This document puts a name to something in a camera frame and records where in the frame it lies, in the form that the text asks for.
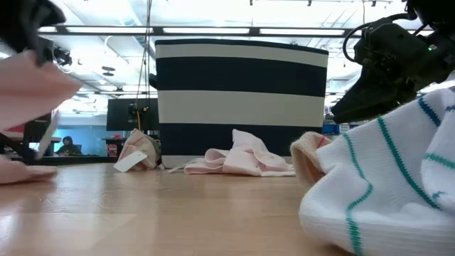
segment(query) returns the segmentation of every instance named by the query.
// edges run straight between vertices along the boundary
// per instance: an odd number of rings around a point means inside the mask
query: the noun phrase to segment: crumpled fabric
[[[52,63],[38,67],[32,50],[0,61],[0,78],[0,131],[53,111],[82,86]],[[48,180],[56,171],[0,156],[0,184]]]
[[[329,145],[331,140],[316,132],[306,132],[291,144],[292,163],[296,176],[306,189],[310,189],[325,176],[316,155],[316,150]]]
[[[435,90],[316,150],[302,199],[309,238],[355,255],[455,255],[455,87]]]
[[[239,174],[248,176],[295,176],[291,164],[267,150],[264,142],[234,129],[231,150],[209,149],[204,158],[185,166],[186,174]]]
[[[136,151],[140,151],[146,154],[147,157],[144,160],[140,161],[138,164],[135,164],[133,167],[131,167],[130,170],[139,171],[154,169],[159,159],[161,158],[161,150],[159,148],[158,142],[156,142],[150,136],[145,135],[138,129],[134,129],[131,135],[125,141],[122,153],[120,153],[118,161],[121,161],[123,158]]]

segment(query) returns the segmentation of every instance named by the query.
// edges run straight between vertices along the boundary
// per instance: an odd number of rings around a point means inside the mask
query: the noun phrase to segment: white sock
[[[443,89],[317,151],[305,231],[357,255],[455,255],[455,92]]]

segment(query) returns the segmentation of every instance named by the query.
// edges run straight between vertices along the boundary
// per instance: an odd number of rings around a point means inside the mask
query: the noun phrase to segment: monitor
[[[137,114],[132,112],[136,99],[113,99],[107,103],[107,131],[132,131],[137,129]],[[159,130],[158,99],[138,99],[137,107],[141,130]]]

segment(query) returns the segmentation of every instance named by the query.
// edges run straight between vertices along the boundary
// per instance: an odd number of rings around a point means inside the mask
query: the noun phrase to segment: ceiling
[[[148,86],[146,68],[142,65],[144,50],[151,73],[155,73],[154,44],[146,46],[144,36],[107,36],[106,31],[132,31],[135,26],[146,25],[147,0],[51,0],[65,13],[66,26],[83,26],[81,33],[69,36],[47,33],[57,46],[70,51],[71,66],[63,70],[84,83],[75,98],[64,102],[64,112],[105,112],[107,99],[136,97],[137,91],[145,92]],[[273,28],[355,28],[362,23],[374,21],[391,14],[402,13],[405,5],[400,0],[331,1],[313,0],[153,0],[151,26],[203,26],[203,27],[273,27]],[[421,26],[419,21],[405,21],[400,25],[413,30]],[[162,38],[210,38],[210,36],[152,36],[155,41]],[[244,40],[296,43],[300,46],[322,48],[329,51],[329,92],[345,92],[357,79],[360,66],[347,61],[342,52],[343,39],[322,37],[296,37],[281,34],[276,36],[211,36]],[[357,39],[348,43],[348,52],[353,55]],[[102,66],[115,69],[114,76],[103,75]],[[124,92],[113,92],[118,89]],[[330,96],[327,102],[339,95]]]

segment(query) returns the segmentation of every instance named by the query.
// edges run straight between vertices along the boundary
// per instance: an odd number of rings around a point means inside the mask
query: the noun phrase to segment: tag
[[[174,173],[174,172],[176,172],[178,170],[185,169],[185,166],[187,166],[188,164],[192,164],[195,161],[196,161],[196,159],[191,159],[190,161],[187,161],[187,162],[185,162],[185,163],[183,163],[183,164],[181,164],[179,166],[176,166],[176,167],[168,170],[168,173],[172,174],[172,173]]]
[[[135,166],[137,163],[144,160],[145,158],[147,158],[146,154],[144,154],[140,151],[135,151],[135,152],[131,153],[129,156],[124,157],[122,160],[118,161],[114,165],[114,168],[116,168],[116,170],[121,171],[121,172],[127,172],[133,166]]]
[[[50,141],[52,139],[52,135],[54,134],[55,130],[57,129],[57,125],[60,121],[60,112],[57,111],[52,116],[52,120],[50,121],[48,129],[45,131],[43,138],[40,140],[40,144],[38,146],[38,153],[36,153],[35,159],[41,159],[48,148]]]
[[[350,127],[349,124],[340,124],[340,134],[349,131]]]

